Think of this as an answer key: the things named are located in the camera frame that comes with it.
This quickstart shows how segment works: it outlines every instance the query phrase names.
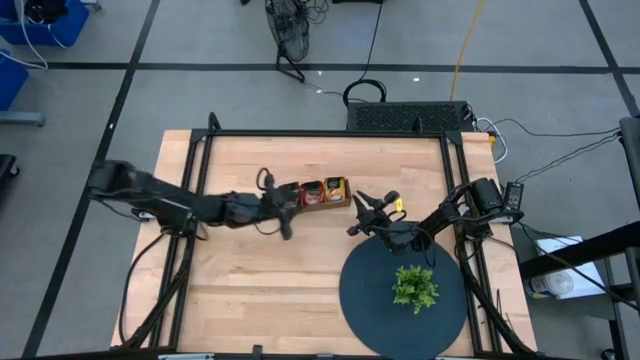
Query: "yellow cable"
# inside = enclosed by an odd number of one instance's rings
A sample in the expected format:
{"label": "yellow cable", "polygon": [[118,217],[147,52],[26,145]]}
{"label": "yellow cable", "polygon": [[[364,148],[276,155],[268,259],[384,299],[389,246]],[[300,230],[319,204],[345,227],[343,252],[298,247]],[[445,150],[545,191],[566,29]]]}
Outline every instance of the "yellow cable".
{"label": "yellow cable", "polygon": [[469,45],[469,40],[471,39],[471,33],[473,32],[473,28],[476,26],[476,21],[478,20],[478,16],[484,7],[484,0],[478,0],[478,6],[476,6],[476,11],[473,13],[473,20],[471,20],[471,26],[469,26],[469,31],[467,32],[467,37],[464,39],[464,45],[462,45],[462,50],[460,50],[460,55],[458,55],[458,62],[456,63],[456,70],[453,73],[453,84],[451,85],[451,96],[449,96],[449,101],[453,101],[453,95],[456,93],[456,82],[458,81],[458,71],[460,70],[460,63],[462,63],[462,59],[464,58],[464,52],[467,50],[467,46]]}

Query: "green plant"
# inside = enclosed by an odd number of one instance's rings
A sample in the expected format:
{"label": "green plant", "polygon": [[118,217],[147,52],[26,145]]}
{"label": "green plant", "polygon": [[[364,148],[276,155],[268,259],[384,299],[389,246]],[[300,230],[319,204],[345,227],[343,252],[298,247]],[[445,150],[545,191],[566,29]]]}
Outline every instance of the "green plant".
{"label": "green plant", "polygon": [[396,292],[394,304],[413,304],[413,313],[417,314],[423,306],[430,307],[436,303],[439,296],[436,289],[438,285],[431,282],[433,271],[422,269],[420,266],[411,265],[409,269],[404,266],[398,268],[396,276],[398,282],[393,285]]}

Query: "wooden tabletop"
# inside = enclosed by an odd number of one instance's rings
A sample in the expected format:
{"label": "wooden tabletop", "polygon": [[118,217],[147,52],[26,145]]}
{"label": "wooden tabletop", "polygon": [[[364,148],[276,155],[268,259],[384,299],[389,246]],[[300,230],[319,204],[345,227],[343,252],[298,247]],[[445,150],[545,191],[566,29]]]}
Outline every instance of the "wooden tabletop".
{"label": "wooden tabletop", "polygon": [[[156,177],[180,183],[189,137],[190,131],[165,132]],[[463,139],[471,180],[497,180],[487,135],[469,133],[463,134]],[[198,151],[196,164],[202,146]],[[453,147],[450,153],[459,183]],[[346,176],[352,191],[382,197],[396,190],[404,201],[407,220],[424,219],[447,195],[437,140],[235,136],[214,138],[205,194],[231,190],[258,193],[255,181],[261,167],[269,168],[276,184]],[[197,172],[196,166],[192,190]],[[365,235],[347,235],[346,229],[353,224],[354,206],[297,216],[289,241],[277,234],[261,235],[253,227],[207,228],[209,240],[198,241],[195,248],[178,350],[248,353],[253,345],[261,344],[265,353],[374,354],[350,330],[338,298],[342,266],[351,250],[366,239]],[[277,226],[275,221],[260,225],[263,231]],[[507,226],[492,228],[495,238],[511,243]],[[143,224],[134,256],[158,232],[157,224]],[[441,232],[436,241],[453,253],[451,228]],[[150,250],[133,273],[125,315],[128,336],[157,299],[167,244],[165,240]],[[486,241],[483,247],[494,301],[500,289],[505,318],[524,343],[535,349],[513,250],[492,241]],[[170,305],[162,344],[167,343],[172,314]],[[483,346],[489,350],[482,310],[478,317],[483,324]],[[115,333],[113,343],[119,343]],[[468,321],[443,355],[473,355]]]}

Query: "fan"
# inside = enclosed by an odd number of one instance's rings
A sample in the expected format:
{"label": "fan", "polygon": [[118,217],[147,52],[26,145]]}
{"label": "fan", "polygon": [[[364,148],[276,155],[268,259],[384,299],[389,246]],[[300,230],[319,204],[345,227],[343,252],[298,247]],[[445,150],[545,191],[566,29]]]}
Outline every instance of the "fan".
{"label": "fan", "polygon": [[[271,34],[278,44],[276,69],[304,82],[304,75],[294,63],[304,59],[309,52],[309,21],[306,6],[301,0],[266,0],[266,10]],[[280,58],[285,58],[297,75],[283,70],[280,67]]]}

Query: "black floor stripe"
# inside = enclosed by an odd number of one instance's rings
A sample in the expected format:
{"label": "black floor stripe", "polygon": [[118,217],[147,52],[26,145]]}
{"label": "black floor stripe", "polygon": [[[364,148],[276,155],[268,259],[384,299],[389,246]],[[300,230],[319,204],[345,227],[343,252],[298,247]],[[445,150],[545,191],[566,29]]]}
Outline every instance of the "black floor stripe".
{"label": "black floor stripe", "polygon": [[[118,91],[113,109],[111,110],[111,114],[109,115],[109,121],[102,135],[100,145],[98,146],[98,150],[95,156],[96,160],[104,159],[107,155],[109,144],[111,143],[111,139],[113,137],[113,132],[115,131],[116,125],[118,124],[118,119],[120,118],[122,107],[127,99],[127,95],[131,87],[133,75],[136,71],[136,64],[138,64],[138,62],[140,61],[140,57],[142,56],[142,50],[144,49],[147,37],[149,36],[149,30],[151,29],[151,25],[153,24],[153,20],[158,10],[159,4],[160,0],[153,0],[151,2],[151,5],[149,6],[149,10],[147,11],[147,16],[145,17],[142,30],[140,31],[140,35],[138,36],[138,41],[136,42],[136,46],[133,54],[131,55],[131,60],[129,61],[129,64],[127,66],[127,71],[124,75],[122,85],[120,86],[120,91]],[[33,327],[31,328],[31,332],[29,333],[29,338],[27,339],[24,351],[22,352],[23,358],[35,357],[38,353],[38,348],[40,347],[40,343],[42,342],[44,332],[47,328],[49,318],[51,317],[51,313],[53,311],[53,307],[55,306],[58,293],[60,292],[62,282],[64,281],[64,276],[67,272],[69,262],[71,261],[73,251],[78,241],[82,223],[84,222],[87,210],[89,209],[89,198],[87,197],[87,195],[88,189],[85,186],[78,202],[76,211],[73,215],[73,220],[71,221],[71,225],[69,226],[69,231],[65,238],[64,245],[62,246],[62,250],[60,251],[60,256],[58,257],[58,261],[56,262],[53,274],[51,275],[51,280],[49,281],[49,285],[47,286],[47,290],[40,305],[40,309],[38,310],[35,322],[33,323]]]}
{"label": "black floor stripe", "polygon": [[[50,63],[57,70],[126,70],[128,63]],[[298,64],[303,71],[363,71],[364,64]],[[290,70],[289,65],[283,68]],[[202,64],[202,63],[138,63],[136,70],[157,71],[276,71],[275,64]],[[433,72],[452,73],[455,65],[372,64],[369,70],[380,72]],[[622,74],[640,74],[640,67],[619,68]],[[462,65],[460,72],[485,74],[607,74],[608,66],[517,66],[517,65]]]}
{"label": "black floor stripe", "polygon": [[629,90],[629,86],[624,79],[623,73],[621,69],[618,67],[618,63],[616,62],[615,57],[613,56],[613,52],[607,43],[607,40],[604,37],[604,33],[598,24],[598,20],[596,19],[595,14],[593,13],[593,9],[591,9],[591,5],[587,0],[580,0],[580,6],[582,7],[582,11],[584,11],[585,16],[587,17],[587,21],[589,22],[589,26],[591,27],[591,31],[593,31],[593,35],[598,42],[598,46],[602,51],[602,55],[607,61],[607,65],[611,69],[613,73],[613,78],[616,81],[616,85],[618,86],[618,90],[620,91],[620,95],[622,95],[622,99],[624,104],[627,106],[627,110],[631,114],[631,116],[637,116],[640,114],[638,110],[638,104],[636,103],[633,94]]}

